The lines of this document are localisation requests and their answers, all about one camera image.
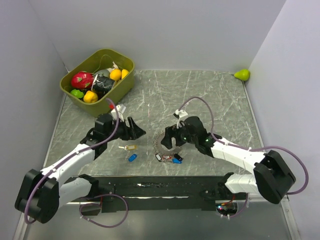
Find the metal disc with key rings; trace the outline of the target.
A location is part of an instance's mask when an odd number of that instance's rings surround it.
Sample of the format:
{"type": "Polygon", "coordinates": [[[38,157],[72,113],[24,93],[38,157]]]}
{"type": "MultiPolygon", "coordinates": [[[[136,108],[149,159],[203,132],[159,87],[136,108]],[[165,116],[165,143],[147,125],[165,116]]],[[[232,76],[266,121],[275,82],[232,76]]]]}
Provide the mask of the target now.
{"type": "Polygon", "coordinates": [[[180,154],[180,152],[177,152],[177,147],[173,144],[173,148],[168,149],[165,146],[161,144],[161,140],[165,136],[165,132],[161,131],[158,132],[155,137],[154,137],[154,142],[153,142],[153,149],[154,149],[154,154],[159,154],[162,157],[162,162],[160,163],[173,163],[172,158],[174,154],[180,154]]]}

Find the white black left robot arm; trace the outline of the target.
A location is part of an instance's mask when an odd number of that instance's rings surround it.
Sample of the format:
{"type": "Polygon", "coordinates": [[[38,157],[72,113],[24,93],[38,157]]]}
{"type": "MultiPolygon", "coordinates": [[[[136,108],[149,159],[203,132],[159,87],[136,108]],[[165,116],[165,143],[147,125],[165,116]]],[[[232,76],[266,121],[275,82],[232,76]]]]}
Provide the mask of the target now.
{"type": "Polygon", "coordinates": [[[58,209],[76,199],[95,200],[100,192],[99,181],[87,174],[69,179],[82,167],[96,160],[108,146],[108,142],[121,139],[137,140],[146,131],[131,117],[126,120],[115,114],[98,116],[80,143],[66,156],[42,170],[31,169],[22,181],[14,203],[16,210],[25,217],[47,223],[58,209]]]}

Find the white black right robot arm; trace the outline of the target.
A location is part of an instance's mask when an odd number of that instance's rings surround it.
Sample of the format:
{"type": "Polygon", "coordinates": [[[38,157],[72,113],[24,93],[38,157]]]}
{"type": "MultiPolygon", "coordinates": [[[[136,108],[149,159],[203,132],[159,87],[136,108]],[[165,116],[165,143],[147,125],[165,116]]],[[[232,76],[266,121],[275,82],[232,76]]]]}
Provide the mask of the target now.
{"type": "Polygon", "coordinates": [[[225,160],[248,174],[228,173],[218,193],[230,199],[238,193],[259,194],[272,204],[278,204],[296,182],[296,177],[282,156],[269,152],[241,149],[226,138],[208,132],[197,116],[191,116],[179,124],[165,128],[160,144],[171,150],[184,144],[192,144],[202,154],[225,160]]]}

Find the yellow key tag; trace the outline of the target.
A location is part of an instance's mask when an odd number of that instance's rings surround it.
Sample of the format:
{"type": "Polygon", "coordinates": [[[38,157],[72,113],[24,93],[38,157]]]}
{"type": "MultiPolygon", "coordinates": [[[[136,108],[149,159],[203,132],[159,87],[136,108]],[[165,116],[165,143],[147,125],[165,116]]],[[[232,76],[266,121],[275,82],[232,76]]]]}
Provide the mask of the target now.
{"type": "Polygon", "coordinates": [[[125,151],[132,151],[137,148],[137,145],[131,144],[131,145],[125,145],[125,146],[118,146],[118,148],[123,149],[125,151]]]}

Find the dark blue key tag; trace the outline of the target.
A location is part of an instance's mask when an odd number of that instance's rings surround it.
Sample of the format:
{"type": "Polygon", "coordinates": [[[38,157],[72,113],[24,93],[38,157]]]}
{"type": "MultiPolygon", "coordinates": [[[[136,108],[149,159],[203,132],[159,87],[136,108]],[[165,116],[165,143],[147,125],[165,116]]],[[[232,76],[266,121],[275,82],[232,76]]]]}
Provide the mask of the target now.
{"type": "Polygon", "coordinates": [[[179,154],[175,153],[173,155],[172,162],[174,164],[181,164],[183,162],[183,158],[179,154]]]}

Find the black key tag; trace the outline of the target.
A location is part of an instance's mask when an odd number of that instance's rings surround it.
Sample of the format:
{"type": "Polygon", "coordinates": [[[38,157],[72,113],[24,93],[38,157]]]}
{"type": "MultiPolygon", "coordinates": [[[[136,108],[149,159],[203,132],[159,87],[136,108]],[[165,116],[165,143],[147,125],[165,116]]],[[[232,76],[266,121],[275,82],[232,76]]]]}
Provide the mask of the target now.
{"type": "Polygon", "coordinates": [[[158,162],[162,162],[162,156],[158,153],[155,154],[155,158],[157,159],[158,162]]]}

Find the yellow bell pepper toy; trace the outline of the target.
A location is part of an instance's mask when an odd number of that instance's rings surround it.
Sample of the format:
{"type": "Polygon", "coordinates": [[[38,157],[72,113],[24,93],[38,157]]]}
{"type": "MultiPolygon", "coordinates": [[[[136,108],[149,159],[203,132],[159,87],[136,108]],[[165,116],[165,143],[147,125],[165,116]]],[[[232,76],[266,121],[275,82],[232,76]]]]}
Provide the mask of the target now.
{"type": "Polygon", "coordinates": [[[88,90],[83,97],[83,101],[88,104],[95,103],[98,100],[99,100],[99,97],[97,93],[91,90],[88,90]]]}

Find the black wrapped cylinder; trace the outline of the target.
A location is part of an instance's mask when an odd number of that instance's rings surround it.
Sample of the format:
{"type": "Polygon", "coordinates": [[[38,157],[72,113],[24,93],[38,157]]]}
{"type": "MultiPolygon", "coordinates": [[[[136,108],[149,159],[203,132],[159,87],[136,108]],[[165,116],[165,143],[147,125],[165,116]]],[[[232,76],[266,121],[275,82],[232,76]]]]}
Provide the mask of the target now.
{"type": "Polygon", "coordinates": [[[97,92],[109,92],[115,82],[107,76],[97,74],[93,79],[91,89],[97,92]]]}

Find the yellow lemon toy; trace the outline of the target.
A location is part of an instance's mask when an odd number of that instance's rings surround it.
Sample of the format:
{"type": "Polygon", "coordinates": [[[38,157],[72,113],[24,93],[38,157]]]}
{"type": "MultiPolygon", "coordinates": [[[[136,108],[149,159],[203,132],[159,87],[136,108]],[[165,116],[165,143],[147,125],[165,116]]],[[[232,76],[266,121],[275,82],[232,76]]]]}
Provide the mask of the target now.
{"type": "Polygon", "coordinates": [[[121,71],[121,79],[123,80],[128,74],[129,74],[128,70],[122,69],[122,71],[121,71]]]}

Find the orange toy fruit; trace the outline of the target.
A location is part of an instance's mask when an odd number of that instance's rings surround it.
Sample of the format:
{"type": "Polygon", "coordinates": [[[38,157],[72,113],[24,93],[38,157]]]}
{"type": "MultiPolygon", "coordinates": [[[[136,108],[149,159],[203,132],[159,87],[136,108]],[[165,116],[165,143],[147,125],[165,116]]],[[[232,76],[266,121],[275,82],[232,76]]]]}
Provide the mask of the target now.
{"type": "Polygon", "coordinates": [[[122,71],[120,69],[114,69],[110,72],[109,78],[114,81],[119,81],[122,78],[122,71]]]}

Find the green toy fruit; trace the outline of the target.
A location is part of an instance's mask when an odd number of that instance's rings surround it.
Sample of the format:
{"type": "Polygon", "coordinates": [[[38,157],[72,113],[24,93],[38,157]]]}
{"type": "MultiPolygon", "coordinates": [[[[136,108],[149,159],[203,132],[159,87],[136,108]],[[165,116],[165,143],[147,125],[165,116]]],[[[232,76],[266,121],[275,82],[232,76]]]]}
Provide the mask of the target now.
{"type": "Polygon", "coordinates": [[[79,89],[71,90],[70,94],[76,97],[77,99],[82,99],[85,96],[85,94],[79,89]]]}

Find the red dragon fruit toy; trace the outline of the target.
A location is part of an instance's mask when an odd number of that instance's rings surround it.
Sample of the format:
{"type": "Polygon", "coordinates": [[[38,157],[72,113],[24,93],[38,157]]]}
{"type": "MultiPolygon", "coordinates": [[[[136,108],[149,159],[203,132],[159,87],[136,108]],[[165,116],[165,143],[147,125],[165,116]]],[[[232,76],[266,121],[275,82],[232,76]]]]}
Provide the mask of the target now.
{"type": "Polygon", "coordinates": [[[75,89],[85,90],[92,87],[95,75],[86,71],[80,71],[71,78],[71,86],[75,89]]]}

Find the olive green plastic bin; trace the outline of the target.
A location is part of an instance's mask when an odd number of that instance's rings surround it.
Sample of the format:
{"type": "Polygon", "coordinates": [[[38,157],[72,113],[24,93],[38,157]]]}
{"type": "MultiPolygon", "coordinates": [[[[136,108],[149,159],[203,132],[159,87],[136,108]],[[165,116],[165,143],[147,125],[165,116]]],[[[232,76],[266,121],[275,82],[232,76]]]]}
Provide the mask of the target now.
{"type": "Polygon", "coordinates": [[[110,111],[107,98],[117,104],[134,86],[134,62],[104,48],[93,53],[60,81],[60,89],[93,117],[110,111]]]}

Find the green pear toy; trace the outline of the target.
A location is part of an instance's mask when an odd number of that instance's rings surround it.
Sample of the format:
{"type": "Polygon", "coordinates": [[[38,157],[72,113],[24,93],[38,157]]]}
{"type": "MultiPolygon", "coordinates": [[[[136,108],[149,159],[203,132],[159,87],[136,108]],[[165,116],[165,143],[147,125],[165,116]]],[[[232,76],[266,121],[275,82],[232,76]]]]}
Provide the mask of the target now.
{"type": "Polygon", "coordinates": [[[241,81],[247,81],[249,80],[251,76],[251,72],[248,69],[241,69],[240,71],[233,74],[233,76],[241,81]]]}

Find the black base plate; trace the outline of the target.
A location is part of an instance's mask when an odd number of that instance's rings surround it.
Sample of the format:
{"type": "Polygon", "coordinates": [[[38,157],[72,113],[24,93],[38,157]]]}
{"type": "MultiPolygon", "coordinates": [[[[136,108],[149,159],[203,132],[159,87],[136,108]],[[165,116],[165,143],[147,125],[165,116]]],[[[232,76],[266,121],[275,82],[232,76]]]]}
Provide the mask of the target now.
{"type": "Polygon", "coordinates": [[[231,193],[223,176],[96,176],[98,190],[77,202],[102,203],[102,213],[142,210],[215,211],[216,203],[242,201],[245,193],[231,193]]]}

